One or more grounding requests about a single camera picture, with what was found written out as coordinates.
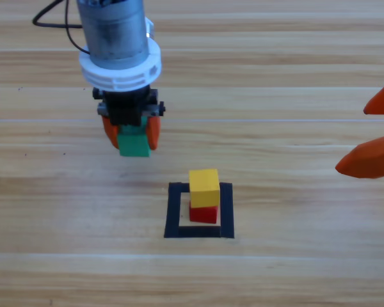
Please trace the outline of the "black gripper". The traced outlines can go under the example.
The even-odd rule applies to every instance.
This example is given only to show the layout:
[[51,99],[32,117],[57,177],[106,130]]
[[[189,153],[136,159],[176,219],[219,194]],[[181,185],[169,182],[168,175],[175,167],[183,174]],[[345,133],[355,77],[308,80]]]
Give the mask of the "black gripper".
[[117,125],[141,125],[142,117],[147,118],[146,135],[151,150],[156,150],[161,132],[160,116],[166,108],[158,99],[158,91],[150,86],[126,92],[104,91],[93,88],[93,98],[100,100],[97,113],[101,115],[104,131],[111,144],[119,149]]

